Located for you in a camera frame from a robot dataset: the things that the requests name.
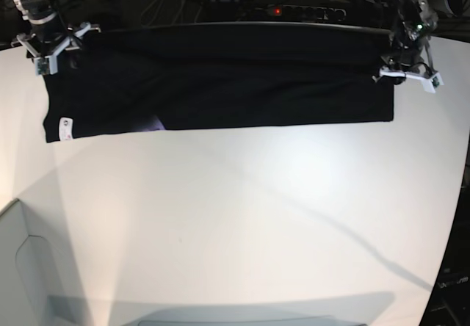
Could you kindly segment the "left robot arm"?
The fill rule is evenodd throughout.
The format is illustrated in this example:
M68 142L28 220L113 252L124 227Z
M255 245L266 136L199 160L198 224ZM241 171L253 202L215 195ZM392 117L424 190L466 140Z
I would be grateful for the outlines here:
M379 0L389 12L389 48L381 56L383 65L377 77L393 78L396 84L409 79L421 83L427 93L436 93L444 84L435 69L430 38L437 27L438 15L427 0Z

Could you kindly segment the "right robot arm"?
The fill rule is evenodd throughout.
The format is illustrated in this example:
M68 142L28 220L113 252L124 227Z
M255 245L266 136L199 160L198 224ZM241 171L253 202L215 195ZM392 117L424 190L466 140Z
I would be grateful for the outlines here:
M65 23L59 0L13 0L16 9L31 30L12 39L11 46L22 46L38 76L54 75L59 70L59 56L65 51L83 48L83 37L89 32L100 32L98 24L83 22L78 26Z

